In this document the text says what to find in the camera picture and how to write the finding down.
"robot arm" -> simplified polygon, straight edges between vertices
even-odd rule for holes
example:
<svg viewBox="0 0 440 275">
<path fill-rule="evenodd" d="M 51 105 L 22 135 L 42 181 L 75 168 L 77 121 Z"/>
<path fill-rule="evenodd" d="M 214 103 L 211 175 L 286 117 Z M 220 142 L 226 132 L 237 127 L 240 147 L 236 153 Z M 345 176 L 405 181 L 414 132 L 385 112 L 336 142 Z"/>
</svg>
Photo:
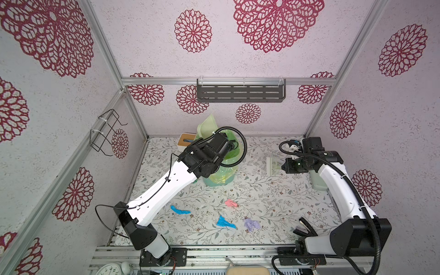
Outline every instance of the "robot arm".
<svg viewBox="0 0 440 275">
<path fill-rule="evenodd" d="M 333 229 L 329 235 L 323 236 L 318 236 L 314 230 L 310 230 L 310 228 L 308 229 L 312 231 L 311 234 L 303 233 L 298 230 L 294 231 L 294 233 L 301 236 L 295 245 L 297 255 L 325 254 L 337 255 L 339 257 L 374 256 L 376 249 L 373 245 L 367 219 L 373 219 L 380 239 L 380 250 L 383 248 L 391 232 L 390 223 L 387 219 L 379 219 L 376 213 L 362 198 L 360 200 L 364 205 L 360 205 L 353 193 L 356 190 L 353 188 L 353 191 L 346 179 L 344 179 L 344 177 L 347 179 L 349 177 L 345 165 L 343 164 L 344 162 L 336 151 L 325 151 L 319 137 L 309 137 L 302 142 L 304 152 L 297 153 L 286 152 L 281 148 L 283 143 L 280 145 L 280 149 L 284 153 L 299 156 L 287 158 L 282 169 L 286 173 L 305 173 L 310 170 L 315 170 L 326 183 L 329 196 L 332 199 L 342 224 Z M 294 141 L 284 143 L 289 145 L 295 144 Z M 362 208 L 365 208 L 369 217 L 365 217 Z M 302 224 L 306 227 L 310 227 L 307 222 L 304 222 L 305 219 L 302 219 Z"/>
<path fill-rule="evenodd" d="M 237 132 L 243 140 L 243 155 L 231 166 L 240 163 L 246 155 L 244 136 L 235 128 L 221 127 L 209 138 L 192 142 L 179 155 L 171 169 L 142 195 L 127 204 L 119 202 L 114 206 L 114 211 L 134 248 L 151 253 L 158 260 L 158 265 L 168 262 L 171 248 L 151 222 L 159 210 L 183 188 L 200 176 L 207 178 L 218 170 L 226 154 L 234 149 L 233 142 L 236 142 L 229 141 L 225 133 L 220 133 L 224 129 Z"/>
</svg>

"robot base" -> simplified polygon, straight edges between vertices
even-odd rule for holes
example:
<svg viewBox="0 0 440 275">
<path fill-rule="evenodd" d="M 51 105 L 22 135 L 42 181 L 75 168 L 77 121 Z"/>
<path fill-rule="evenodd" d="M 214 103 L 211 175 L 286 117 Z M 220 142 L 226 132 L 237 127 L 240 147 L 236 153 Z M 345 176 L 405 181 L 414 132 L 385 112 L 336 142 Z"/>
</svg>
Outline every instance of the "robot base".
<svg viewBox="0 0 440 275">
<path fill-rule="evenodd" d="M 295 246 L 292 247 L 278 247 L 277 248 L 278 255 L 286 255 L 286 256 L 297 256 L 299 253 L 297 252 Z M 322 265 L 326 264 L 326 259 L 324 257 L 314 257 L 310 254 L 310 258 L 280 258 L 279 262 L 281 265 Z"/>
<path fill-rule="evenodd" d="M 174 260 L 171 259 L 172 256 L 177 260 L 176 266 L 185 266 L 187 264 L 187 248 L 172 248 L 170 260 L 162 266 L 173 266 Z M 150 252 L 142 249 L 140 254 L 139 266 L 141 267 L 158 267 L 159 261 L 154 258 Z"/>
</svg>

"cable tie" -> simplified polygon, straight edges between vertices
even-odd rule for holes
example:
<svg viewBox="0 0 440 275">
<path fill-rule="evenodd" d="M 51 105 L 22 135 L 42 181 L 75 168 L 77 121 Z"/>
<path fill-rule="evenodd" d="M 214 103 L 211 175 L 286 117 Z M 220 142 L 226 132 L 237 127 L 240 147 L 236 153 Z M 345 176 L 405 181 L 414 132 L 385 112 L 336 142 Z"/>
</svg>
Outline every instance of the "cable tie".
<svg viewBox="0 0 440 275">
<path fill-rule="evenodd" d="M 103 132 L 101 132 L 100 130 L 92 129 L 92 131 L 95 131 L 95 132 L 100 132 L 100 133 L 101 133 L 101 135 L 104 135 L 104 133 L 103 133 Z"/>
</svg>

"white robot arm segment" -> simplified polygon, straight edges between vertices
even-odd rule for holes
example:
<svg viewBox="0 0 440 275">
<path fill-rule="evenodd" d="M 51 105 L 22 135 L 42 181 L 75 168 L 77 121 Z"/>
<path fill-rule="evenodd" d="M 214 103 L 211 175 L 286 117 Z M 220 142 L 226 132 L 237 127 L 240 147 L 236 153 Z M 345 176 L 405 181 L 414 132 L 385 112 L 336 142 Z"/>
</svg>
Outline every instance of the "white robot arm segment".
<svg viewBox="0 0 440 275">
<path fill-rule="evenodd" d="M 128 210 L 128 213 L 133 219 L 138 219 L 138 225 L 148 226 L 165 204 L 179 193 L 180 190 L 197 179 L 194 173 L 189 173 L 187 170 L 188 166 L 181 161 L 176 161 L 172 165 L 171 173 L 167 171 L 162 178 L 156 181 L 147 191 L 127 204 L 127 206 L 131 208 L 141 205 L 149 199 L 147 203 Z M 170 174 L 169 181 L 166 179 L 168 174 Z"/>
</svg>

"red flower pattern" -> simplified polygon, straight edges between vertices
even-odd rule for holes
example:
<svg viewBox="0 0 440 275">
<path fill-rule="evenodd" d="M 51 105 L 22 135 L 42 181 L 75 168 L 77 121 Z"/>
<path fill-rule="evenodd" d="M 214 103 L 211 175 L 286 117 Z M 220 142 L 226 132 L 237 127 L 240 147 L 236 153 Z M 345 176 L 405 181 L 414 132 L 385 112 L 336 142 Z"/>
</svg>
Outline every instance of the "red flower pattern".
<svg viewBox="0 0 440 275">
<path fill-rule="evenodd" d="M 55 205 L 52 214 L 57 220 L 63 221 L 73 221 L 79 218 L 93 199 L 94 185 L 90 172 L 81 167 Z"/>
<path fill-rule="evenodd" d="M 254 50 L 280 51 L 316 23 L 324 0 L 234 0 L 237 31 Z"/>
<path fill-rule="evenodd" d="M 414 66 L 426 47 L 426 29 L 408 25 L 393 34 L 379 56 L 379 70 L 386 76 L 396 76 Z"/>
<path fill-rule="evenodd" d="M 330 130 L 333 135 L 343 139 L 350 135 L 356 125 L 356 108 L 348 100 L 336 104 L 330 115 Z"/>
<path fill-rule="evenodd" d="M 382 198 L 382 185 L 371 171 L 357 171 L 352 177 L 352 182 L 368 206 L 375 206 Z"/>
<path fill-rule="evenodd" d="M 237 120 L 244 124 L 256 122 L 260 118 L 261 109 L 258 105 L 253 103 L 246 103 L 238 107 L 235 112 Z"/>
<path fill-rule="evenodd" d="M 329 72 L 319 72 L 311 77 L 334 77 Z M 313 104 L 321 101 L 329 86 L 326 85 L 302 85 L 298 90 L 298 98 L 301 102 Z"/>
<path fill-rule="evenodd" d="M 124 130 L 118 129 L 111 138 L 111 148 L 117 158 L 124 158 L 128 153 L 128 137 Z"/>
<path fill-rule="evenodd" d="M 35 275 L 40 270 L 40 263 L 43 259 L 42 249 L 40 238 L 35 238 L 32 246 L 28 248 L 25 256 L 15 269 L 16 275 Z"/>
<path fill-rule="evenodd" d="M 29 121 L 28 113 L 21 92 L 0 77 L 0 143 L 21 135 Z"/>
<path fill-rule="evenodd" d="M 135 73 L 130 77 L 152 77 L 146 73 Z M 164 99 L 162 85 L 130 85 L 127 86 L 134 99 L 145 105 L 156 105 Z"/>
<path fill-rule="evenodd" d="M 75 0 L 0 0 L 0 18 L 43 68 L 77 77 L 91 66 L 93 39 Z"/>
<path fill-rule="evenodd" d="M 182 12 L 174 28 L 177 41 L 188 52 L 205 50 L 213 36 L 208 19 L 204 14 L 195 10 Z"/>
<path fill-rule="evenodd" d="M 17 233 L 8 232 L 0 237 L 0 256 L 3 254 L 3 252 L 6 251 L 6 248 L 9 246 L 16 235 Z"/>
<path fill-rule="evenodd" d="M 188 114 L 200 114 L 208 109 L 209 103 L 201 103 L 197 100 L 197 87 L 187 85 L 177 92 L 176 101 L 180 109 Z"/>
</svg>

